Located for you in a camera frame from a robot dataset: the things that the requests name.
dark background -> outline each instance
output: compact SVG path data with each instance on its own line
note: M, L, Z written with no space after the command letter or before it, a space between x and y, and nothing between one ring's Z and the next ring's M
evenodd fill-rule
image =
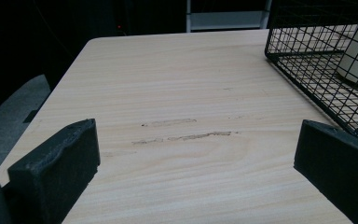
M265 5L242 2L193 0L191 7L216 12ZM186 0L0 0L0 104L42 74L53 90L92 38L185 31Z

wooden table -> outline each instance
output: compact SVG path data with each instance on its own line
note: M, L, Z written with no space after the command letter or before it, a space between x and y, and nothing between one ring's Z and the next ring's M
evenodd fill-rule
M0 167L96 119L102 164L65 223L350 223L293 168L334 124L264 56L267 30L91 40Z

table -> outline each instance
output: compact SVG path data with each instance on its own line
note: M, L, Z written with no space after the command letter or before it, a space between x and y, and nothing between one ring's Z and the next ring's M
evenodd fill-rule
M91 40L0 167L96 119L102 164L64 223L350 223L293 168L334 125L264 56L267 30Z

wire basket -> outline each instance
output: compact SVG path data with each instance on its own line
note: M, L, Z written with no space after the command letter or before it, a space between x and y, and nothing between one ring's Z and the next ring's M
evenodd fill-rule
M265 54L358 137L358 0L275 0Z

floor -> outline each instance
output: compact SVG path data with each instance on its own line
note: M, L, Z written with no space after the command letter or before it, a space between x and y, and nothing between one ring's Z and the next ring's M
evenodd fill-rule
M50 94L44 75L15 91L0 106L0 165Z

